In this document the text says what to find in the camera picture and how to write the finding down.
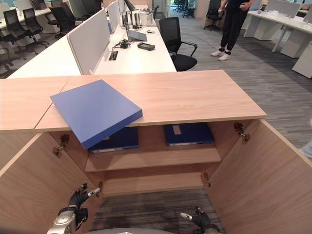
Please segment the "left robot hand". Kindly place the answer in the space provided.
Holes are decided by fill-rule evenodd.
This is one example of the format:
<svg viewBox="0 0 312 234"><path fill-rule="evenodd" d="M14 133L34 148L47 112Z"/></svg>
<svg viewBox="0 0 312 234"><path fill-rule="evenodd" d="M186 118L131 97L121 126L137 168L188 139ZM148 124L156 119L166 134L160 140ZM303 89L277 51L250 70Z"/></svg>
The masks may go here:
<svg viewBox="0 0 312 234"><path fill-rule="evenodd" d="M95 188L94 190L87 191L88 185L84 183L79 186L79 188L73 193L68 202L68 207L75 208L76 210L80 209L81 205L94 195L98 195L101 191L100 187Z"/></svg>

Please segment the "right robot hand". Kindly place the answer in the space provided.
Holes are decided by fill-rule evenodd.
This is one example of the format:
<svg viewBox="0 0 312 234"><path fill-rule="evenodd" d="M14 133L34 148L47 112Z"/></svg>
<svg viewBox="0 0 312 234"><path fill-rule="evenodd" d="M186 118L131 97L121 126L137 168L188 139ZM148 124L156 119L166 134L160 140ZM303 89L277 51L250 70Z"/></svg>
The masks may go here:
<svg viewBox="0 0 312 234"><path fill-rule="evenodd" d="M211 220L201 207L196 207L195 214L180 213L180 216L196 224L203 232L211 225Z"/></svg>

